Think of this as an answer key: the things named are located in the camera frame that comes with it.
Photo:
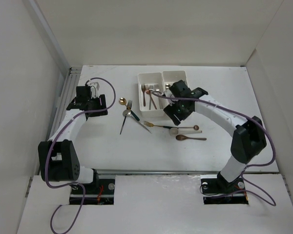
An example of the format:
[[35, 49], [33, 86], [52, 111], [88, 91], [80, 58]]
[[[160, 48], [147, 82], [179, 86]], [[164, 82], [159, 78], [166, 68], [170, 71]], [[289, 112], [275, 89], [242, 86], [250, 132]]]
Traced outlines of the white measuring scoop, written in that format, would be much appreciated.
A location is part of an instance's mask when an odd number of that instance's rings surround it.
[[191, 134], [200, 134], [200, 133], [202, 133], [202, 130], [183, 129], [183, 128], [171, 128], [169, 130], [169, 134], [174, 137], [177, 135], [191, 135]]

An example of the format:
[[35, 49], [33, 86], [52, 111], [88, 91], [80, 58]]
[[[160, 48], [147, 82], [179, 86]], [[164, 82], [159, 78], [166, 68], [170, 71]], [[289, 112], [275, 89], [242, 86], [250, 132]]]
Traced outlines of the slim silver fork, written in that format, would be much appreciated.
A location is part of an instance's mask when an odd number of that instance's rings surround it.
[[152, 105], [152, 91], [153, 91], [153, 85], [149, 85], [149, 88], [148, 88], [148, 91], [149, 91], [149, 110], [151, 110], [151, 105]]

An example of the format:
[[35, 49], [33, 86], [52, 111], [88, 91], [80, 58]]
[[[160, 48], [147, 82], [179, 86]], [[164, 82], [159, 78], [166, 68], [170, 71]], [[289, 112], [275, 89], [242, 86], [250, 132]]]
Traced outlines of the copper long fork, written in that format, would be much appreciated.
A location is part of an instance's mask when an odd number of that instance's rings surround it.
[[[148, 88], [149, 88], [149, 85], [146, 85], [146, 93], [147, 93], [147, 94], [149, 94]], [[153, 99], [152, 99], [152, 104], [153, 104], [155, 110], [157, 110], [157, 106], [156, 106], [156, 104], [155, 104], [155, 102], [154, 102]]]

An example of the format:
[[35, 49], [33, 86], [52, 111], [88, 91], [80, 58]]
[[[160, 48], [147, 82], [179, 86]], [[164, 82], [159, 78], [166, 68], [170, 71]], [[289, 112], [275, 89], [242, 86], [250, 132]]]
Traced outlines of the copper small fork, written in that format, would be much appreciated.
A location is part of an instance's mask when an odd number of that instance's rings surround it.
[[146, 99], [145, 99], [145, 94], [146, 94], [146, 85], [142, 84], [141, 85], [141, 90], [142, 90], [142, 94], [143, 94], [143, 106], [146, 106]]

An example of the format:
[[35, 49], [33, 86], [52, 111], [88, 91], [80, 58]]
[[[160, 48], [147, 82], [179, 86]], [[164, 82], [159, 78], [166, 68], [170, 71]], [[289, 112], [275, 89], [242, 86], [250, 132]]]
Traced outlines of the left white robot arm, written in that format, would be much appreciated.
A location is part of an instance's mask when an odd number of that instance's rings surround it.
[[49, 140], [38, 145], [43, 180], [45, 169], [48, 168], [49, 182], [79, 182], [88, 193], [98, 191], [100, 182], [96, 170], [80, 165], [73, 144], [88, 118], [108, 114], [105, 95], [98, 95], [96, 91], [97, 88], [92, 90], [90, 86], [78, 86], [58, 130]]

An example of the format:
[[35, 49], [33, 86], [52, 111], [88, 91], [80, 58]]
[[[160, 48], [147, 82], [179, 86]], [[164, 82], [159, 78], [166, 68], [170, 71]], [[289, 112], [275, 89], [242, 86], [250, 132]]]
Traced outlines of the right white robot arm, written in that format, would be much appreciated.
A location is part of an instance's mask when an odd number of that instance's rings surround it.
[[231, 156], [216, 180], [216, 186], [222, 192], [234, 187], [247, 164], [267, 146], [261, 119], [228, 111], [202, 88], [191, 90], [180, 80], [165, 90], [162, 97], [169, 102], [164, 112], [176, 126], [196, 112], [218, 124], [232, 137]]

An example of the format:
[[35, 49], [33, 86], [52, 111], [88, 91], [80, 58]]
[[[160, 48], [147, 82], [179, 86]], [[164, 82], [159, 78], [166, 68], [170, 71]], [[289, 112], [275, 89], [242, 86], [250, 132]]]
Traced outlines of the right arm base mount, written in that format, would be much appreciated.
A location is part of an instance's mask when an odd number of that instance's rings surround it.
[[200, 181], [200, 192], [205, 205], [249, 204], [245, 183], [240, 176], [233, 182], [227, 182], [218, 173], [202, 175]]

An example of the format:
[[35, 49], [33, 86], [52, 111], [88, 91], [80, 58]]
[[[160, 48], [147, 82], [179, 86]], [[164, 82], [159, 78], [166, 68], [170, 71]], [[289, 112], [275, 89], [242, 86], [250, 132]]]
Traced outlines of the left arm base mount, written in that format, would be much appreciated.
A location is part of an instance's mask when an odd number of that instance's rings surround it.
[[[84, 184], [84, 205], [113, 205], [115, 192], [115, 175], [97, 174], [96, 181]], [[83, 189], [80, 185], [71, 186], [69, 196], [70, 205], [80, 205], [83, 198]]]

